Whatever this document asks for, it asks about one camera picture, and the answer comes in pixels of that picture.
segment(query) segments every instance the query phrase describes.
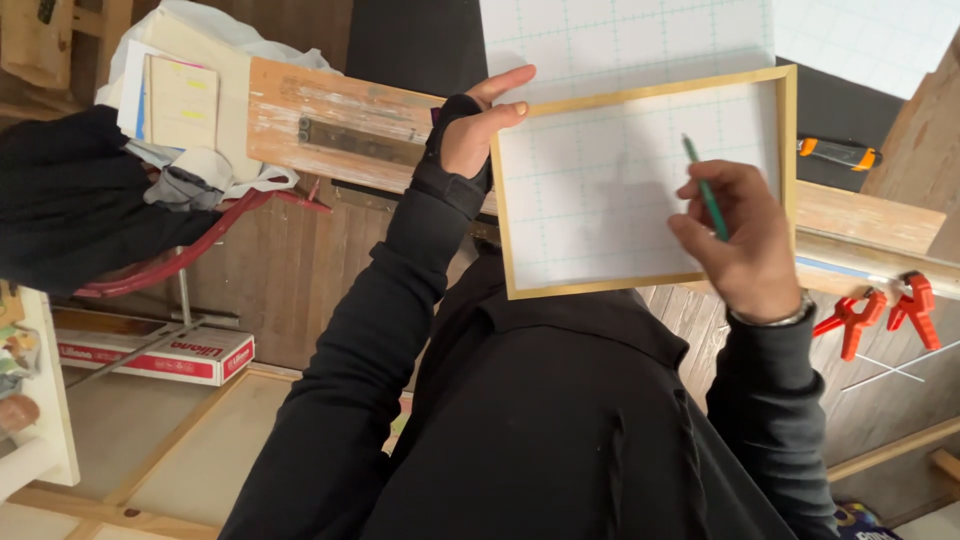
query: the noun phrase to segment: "green pencil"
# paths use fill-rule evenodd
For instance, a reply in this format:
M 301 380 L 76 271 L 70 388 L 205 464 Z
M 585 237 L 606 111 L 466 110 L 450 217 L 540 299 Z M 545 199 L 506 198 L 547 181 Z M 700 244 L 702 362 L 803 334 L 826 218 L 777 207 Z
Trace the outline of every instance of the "green pencil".
M 697 149 L 693 147 L 693 141 L 686 134 L 684 134 L 684 148 L 686 154 L 690 157 L 690 161 L 696 163 L 700 160 L 697 158 Z M 700 194 L 704 196 L 704 204 L 707 205 L 710 217 L 713 218 L 713 227 L 716 229 L 717 238 L 725 242 L 729 241 L 730 234 L 727 233 L 727 224 L 723 221 L 723 214 L 720 213 L 720 207 L 717 206 L 717 200 L 713 196 L 710 184 L 702 178 L 697 179 L 697 182 L 700 184 Z

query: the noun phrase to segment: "red spring clamp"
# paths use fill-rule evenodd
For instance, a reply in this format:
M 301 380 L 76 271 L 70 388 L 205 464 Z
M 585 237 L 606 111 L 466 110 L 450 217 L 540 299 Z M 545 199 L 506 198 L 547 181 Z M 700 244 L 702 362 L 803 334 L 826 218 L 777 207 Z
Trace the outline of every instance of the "red spring clamp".
M 905 293 L 900 296 L 900 300 L 890 310 L 887 330 L 898 329 L 903 324 L 903 319 L 909 316 L 924 347 L 930 351 L 940 349 L 940 338 L 937 337 L 937 330 L 933 328 L 933 323 L 930 321 L 930 311 L 934 308 L 933 287 L 930 286 L 930 281 L 920 272 L 911 272 L 903 276 L 903 282 L 913 289 L 913 296 L 907 296 Z
M 845 327 L 843 334 L 843 349 L 840 357 L 847 362 L 853 360 L 856 348 L 860 345 L 860 336 L 863 329 L 873 326 L 880 320 L 883 309 L 887 307 L 887 295 L 870 288 L 863 295 L 867 299 L 867 306 L 863 311 L 853 311 L 853 306 L 859 300 L 855 298 L 841 298 L 833 307 L 833 314 L 813 327 L 813 337 L 823 335 L 836 328 Z

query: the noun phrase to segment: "red and white box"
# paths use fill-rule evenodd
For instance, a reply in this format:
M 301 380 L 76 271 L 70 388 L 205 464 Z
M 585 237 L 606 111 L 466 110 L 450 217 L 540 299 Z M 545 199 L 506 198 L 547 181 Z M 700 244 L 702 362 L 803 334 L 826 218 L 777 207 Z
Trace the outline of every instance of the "red and white box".
M 139 317 L 53 308 L 60 363 L 95 369 L 182 328 Z M 117 373 L 220 386 L 253 360 L 253 335 L 196 328 L 131 360 Z

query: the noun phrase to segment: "plastic bag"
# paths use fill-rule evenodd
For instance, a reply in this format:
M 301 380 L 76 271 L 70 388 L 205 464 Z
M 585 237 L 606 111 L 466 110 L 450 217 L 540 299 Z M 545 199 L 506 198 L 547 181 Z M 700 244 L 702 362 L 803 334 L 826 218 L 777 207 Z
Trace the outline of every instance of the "plastic bag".
M 95 103 L 100 104 L 109 101 L 110 91 L 113 85 L 120 79 L 124 72 L 127 62 L 128 42 L 131 39 L 142 39 L 144 29 L 150 24 L 151 17 L 155 15 L 157 10 L 165 10 L 204 34 L 219 39 L 223 43 L 236 47 L 251 56 L 272 61 L 282 61 L 301 67 L 320 69 L 329 73 L 342 75 L 342 73 L 330 67 L 330 64 L 321 56 L 320 51 L 317 49 L 310 49 L 305 53 L 301 53 L 297 49 L 284 45 L 283 43 L 264 39 L 263 36 L 249 24 L 244 24 L 216 8 L 187 0 L 163 0 L 156 10 L 148 13 L 143 20 L 131 26 L 130 29 L 123 34 L 116 52 L 113 53 L 113 58 L 110 59 L 108 84 L 97 90 Z M 127 149 L 157 168 L 169 165 L 182 153 L 182 150 L 150 144 L 135 139 L 130 140 L 127 144 Z M 286 182 L 270 182 L 270 179 L 281 177 L 285 178 Z M 300 176 L 289 167 L 264 163 L 260 169 L 260 175 L 256 180 L 243 184 L 234 184 L 227 190 L 224 198 L 235 199 L 242 197 L 244 193 L 252 187 L 260 191 L 286 189 L 296 185 L 299 179 Z

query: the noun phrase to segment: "hand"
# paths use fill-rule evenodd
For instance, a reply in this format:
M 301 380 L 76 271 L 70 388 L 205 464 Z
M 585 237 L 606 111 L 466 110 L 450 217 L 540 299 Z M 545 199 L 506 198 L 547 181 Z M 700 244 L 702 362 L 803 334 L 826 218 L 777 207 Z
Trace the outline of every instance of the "hand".
M 689 167 L 691 180 L 677 190 L 689 201 L 686 214 L 667 224 L 684 249 L 700 261 L 713 287 L 742 319 L 766 324 L 793 315 L 802 303 L 786 214 L 751 165 L 703 161 Z M 697 179 L 705 179 L 730 231 L 715 238 Z
M 440 145 L 440 165 L 444 171 L 464 178 L 473 178 L 483 168 L 490 155 L 490 138 L 503 128 L 512 128 L 526 118 L 526 102 L 500 104 L 491 107 L 496 98 L 507 90 L 523 86 L 537 74 L 532 64 L 490 77 L 468 90 L 483 112 L 458 118 L 446 127 Z

